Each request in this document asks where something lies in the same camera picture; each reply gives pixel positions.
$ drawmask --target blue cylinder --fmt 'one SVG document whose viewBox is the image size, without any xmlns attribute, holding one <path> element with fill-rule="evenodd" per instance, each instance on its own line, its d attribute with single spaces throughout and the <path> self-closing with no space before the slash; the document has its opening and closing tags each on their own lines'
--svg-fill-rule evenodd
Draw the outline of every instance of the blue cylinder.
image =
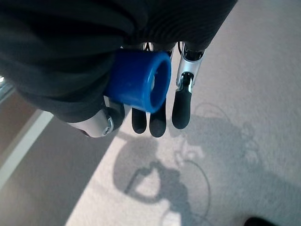
<svg viewBox="0 0 301 226">
<path fill-rule="evenodd" d="M 154 113 L 166 98 L 170 78 L 171 62 L 166 52 L 120 50 L 104 95 Z"/>
</svg>

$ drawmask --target floor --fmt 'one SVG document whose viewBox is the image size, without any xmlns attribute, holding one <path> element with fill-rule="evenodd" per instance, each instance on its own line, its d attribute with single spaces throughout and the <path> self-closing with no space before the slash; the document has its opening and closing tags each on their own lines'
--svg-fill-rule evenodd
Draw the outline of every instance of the floor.
<svg viewBox="0 0 301 226">
<path fill-rule="evenodd" d="M 0 191 L 1 226 L 301 222 L 301 1 L 240 0 L 201 66 L 189 126 L 89 139 L 53 119 Z"/>
</svg>

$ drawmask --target black fabric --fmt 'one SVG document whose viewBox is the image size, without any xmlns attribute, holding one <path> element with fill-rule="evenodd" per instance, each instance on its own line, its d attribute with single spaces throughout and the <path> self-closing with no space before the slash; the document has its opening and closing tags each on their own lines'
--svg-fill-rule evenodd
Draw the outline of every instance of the black fabric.
<svg viewBox="0 0 301 226">
<path fill-rule="evenodd" d="M 2 0 L 0 74 L 38 108 L 77 122 L 102 107 L 124 44 L 206 48 L 236 0 Z"/>
</svg>

